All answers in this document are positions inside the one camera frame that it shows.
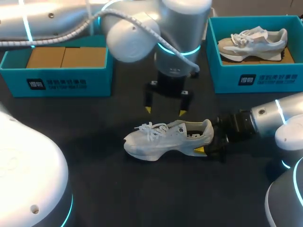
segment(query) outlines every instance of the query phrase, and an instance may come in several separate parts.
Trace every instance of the box logo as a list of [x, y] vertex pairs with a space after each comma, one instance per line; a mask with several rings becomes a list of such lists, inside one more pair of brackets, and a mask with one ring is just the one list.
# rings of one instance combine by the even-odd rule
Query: box logo
[[253, 85], [256, 79], [255, 74], [243, 74], [240, 76], [239, 86], [250, 86]]
[[27, 83], [31, 90], [46, 90], [41, 79], [27, 79]]

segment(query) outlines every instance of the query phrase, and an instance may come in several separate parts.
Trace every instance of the shoe heel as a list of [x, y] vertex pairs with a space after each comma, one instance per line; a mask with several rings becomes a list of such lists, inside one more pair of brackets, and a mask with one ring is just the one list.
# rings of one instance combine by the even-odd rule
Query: shoe heel
[[257, 55], [257, 57], [268, 61], [280, 61], [282, 60], [281, 51], [275, 52], [263, 52]]

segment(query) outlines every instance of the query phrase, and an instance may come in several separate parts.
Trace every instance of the white cable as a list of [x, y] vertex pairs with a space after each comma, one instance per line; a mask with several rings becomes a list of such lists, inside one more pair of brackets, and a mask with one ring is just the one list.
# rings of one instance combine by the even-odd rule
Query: white cable
[[61, 37], [53, 38], [53, 39], [46, 39], [46, 40], [36, 40], [36, 41], [2, 41], [0, 42], [0, 47], [2, 46], [37, 46], [37, 45], [48, 45], [48, 44], [56, 44], [61, 43], [67, 40], [70, 40], [72, 38], [77, 37], [81, 32], [83, 32], [92, 21], [97, 19], [98, 17], [102, 17], [107, 14], [112, 14], [115, 16], [119, 16], [129, 22], [131, 22], [134, 25], [137, 25], [138, 27], [145, 30], [147, 33], [151, 34], [153, 37], [155, 37], [159, 43], [161, 43], [164, 47], [172, 51], [177, 57], [179, 57], [183, 62], [190, 65], [191, 67], [195, 68], [196, 72], [200, 71], [200, 67], [195, 64], [194, 62], [188, 60], [186, 57], [184, 57], [176, 48], [174, 48], [172, 45], [170, 45], [168, 42], [166, 42], [160, 35], [158, 35], [155, 31], [150, 29], [149, 27], [142, 24], [141, 21], [137, 20], [136, 18], [133, 18], [123, 12], [120, 12], [115, 9], [106, 9], [103, 11], [99, 11], [97, 14], [95, 14], [92, 18], [87, 19], [79, 28], [74, 30], [73, 32], [70, 32], [67, 35], [63, 35]]
[[[87, 14], [89, 16], [90, 21], [92, 21], [93, 15], [91, 13], [90, 0], [85, 0], [85, 3], [86, 3]], [[93, 23], [90, 24], [89, 34], [94, 35], [94, 25], [93, 25]]]

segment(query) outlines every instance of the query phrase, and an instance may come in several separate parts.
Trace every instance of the shoelace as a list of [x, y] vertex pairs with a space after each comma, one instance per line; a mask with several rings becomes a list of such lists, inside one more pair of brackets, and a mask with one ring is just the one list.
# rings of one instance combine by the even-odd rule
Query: shoelace
[[160, 123], [153, 125], [151, 122], [149, 122], [149, 124], [143, 124], [136, 127], [135, 129], [139, 129], [140, 131], [146, 133], [148, 141], [154, 141], [155, 139], [158, 139], [159, 136], [165, 137], [166, 132], [169, 130], [166, 124]]
[[237, 46], [246, 44], [247, 42], [253, 42], [253, 39], [245, 34], [246, 32], [248, 32], [248, 30], [243, 31], [240, 34], [232, 34], [232, 42]]

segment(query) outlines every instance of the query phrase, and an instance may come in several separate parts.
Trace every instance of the brown cardboard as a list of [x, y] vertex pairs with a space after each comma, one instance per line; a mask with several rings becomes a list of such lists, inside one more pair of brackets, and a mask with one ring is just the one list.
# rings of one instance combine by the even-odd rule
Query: brown cardboard
[[104, 67], [106, 48], [66, 48], [61, 68]]
[[258, 57], [250, 56], [242, 62], [229, 62], [228, 59], [222, 59], [223, 65], [258, 65], [258, 64], [291, 64], [294, 60], [289, 52], [288, 47], [285, 48], [284, 58], [281, 61], [266, 61]]
[[28, 69], [60, 68], [65, 47], [36, 47], [27, 63]]

